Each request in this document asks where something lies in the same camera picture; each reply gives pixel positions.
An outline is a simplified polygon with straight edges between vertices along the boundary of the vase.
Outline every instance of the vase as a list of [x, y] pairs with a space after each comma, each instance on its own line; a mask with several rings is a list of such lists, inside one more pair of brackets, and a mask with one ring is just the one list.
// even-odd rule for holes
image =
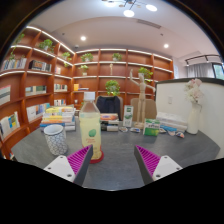
[[199, 115], [201, 112], [201, 105], [198, 103], [192, 102], [192, 109], [188, 117], [187, 121], [187, 132], [190, 134], [197, 134], [198, 133], [198, 126], [199, 126]]

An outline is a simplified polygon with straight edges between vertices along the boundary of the white ceiling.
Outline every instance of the white ceiling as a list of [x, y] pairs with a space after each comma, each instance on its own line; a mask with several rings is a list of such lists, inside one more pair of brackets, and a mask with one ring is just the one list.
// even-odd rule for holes
[[[141, 5], [132, 7], [134, 17], [127, 18], [123, 11], [130, 9], [107, 7], [101, 0], [65, 0], [45, 10], [30, 22], [63, 41], [74, 51], [123, 47], [133, 50], [147, 50], [180, 62], [193, 56], [218, 54], [205, 33], [185, 14], [162, 0], [141, 0], [157, 7], [151, 12]], [[137, 23], [145, 20], [161, 26], [160, 29]]]

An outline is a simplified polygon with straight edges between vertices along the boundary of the wooden bookshelf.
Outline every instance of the wooden bookshelf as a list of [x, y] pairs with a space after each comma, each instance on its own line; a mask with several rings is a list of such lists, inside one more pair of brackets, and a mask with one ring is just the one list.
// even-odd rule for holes
[[[54, 100], [65, 99], [67, 104], [75, 104], [77, 110], [80, 110], [86, 91], [74, 91], [74, 84], [81, 84], [81, 88], [89, 88], [97, 96], [106, 96], [105, 84], [108, 80], [116, 80], [120, 84], [120, 97], [123, 98], [124, 105], [130, 104], [132, 98], [138, 98], [139, 89], [129, 78], [130, 70], [133, 69], [133, 77], [138, 82], [138, 69], [145, 67], [153, 72], [152, 82], [149, 85], [155, 86], [155, 81], [173, 79], [173, 61], [169, 58], [153, 54], [152, 52], [136, 51], [132, 49], [87, 49], [74, 52], [60, 40], [56, 39], [46, 31], [29, 26], [22, 33], [25, 37], [14, 50], [16, 59], [22, 55], [27, 59], [23, 69], [9, 69], [0, 71], [0, 88], [11, 85], [10, 102], [0, 105], [0, 119], [10, 116], [14, 111], [18, 112], [20, 127], [8, 135], [4, 140], [0, 139], [3, 155], [9, 159], [11, 147], [18, 141], [38, 128], [42, 117], [29, 122], [26, 108], [29, 106], [50, 103], [54, 105]], [[45, 39], [53, 41], [54, 52], [45, 51], [38, 47], [39, 43]], [[10, 57], [9, 49], [5, 60]], [[71, 61], [67, 62], [62, 57], [64, 52], [70, 53]], [[85, 53], [93, 54], [93, 61], [83, 62], [81, 56]], [[122, 60], [114, 62], [113, 53], [120, 53]], [[37, 60], [51, 64], [51, 71], [38, 71], [29, 69], [29, 63]], [[81, 65], [88, 65], [87, 76], [82, 75]], [[110, 64], [113, 64], [113, 73], [111, 75]], [[56, 67], [61, 69], [60, 74], [56, 74]], [[67, 85], [68, 91], [54, 92], [54, 84]], [[25, 96], [25, 88], [29, 86], [46, 85], [47, 93], [34, 96]], [[146, 98], [154, 99], [152, 90], [146, 88]]]

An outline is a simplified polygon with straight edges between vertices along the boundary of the curtain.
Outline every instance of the curtain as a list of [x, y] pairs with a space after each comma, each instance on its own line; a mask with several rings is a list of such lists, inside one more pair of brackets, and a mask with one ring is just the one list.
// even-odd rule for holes
[[215, 78], [212, 63], [202, 63], [187, 66], [187, 77]]

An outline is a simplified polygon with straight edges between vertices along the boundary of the table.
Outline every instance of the table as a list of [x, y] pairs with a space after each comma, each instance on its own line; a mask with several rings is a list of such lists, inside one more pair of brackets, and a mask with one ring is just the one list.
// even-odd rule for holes
[[[104, 159], [89, 164], [83, 187], [101, 190], [124, 190], [144, 186], [138, 163], [134, 156], [134, 145], [142, 146], [159, 156], [168, 155], [182, 168], [208, 162], [217, 156], [220, 148], [202, 132], [197, 135], [184, 133], [185, 138], [159, 134], [145, 136], [142, 133], [102, 131]], [[76, 131], [66, 132], [68, 151], [65, 156], [82, 148], [79, 120], [76, 117]], [[45, 168], [57, 156], [51, 154], [44, 133], [35, 130], [12, 149], [18, 162]]]

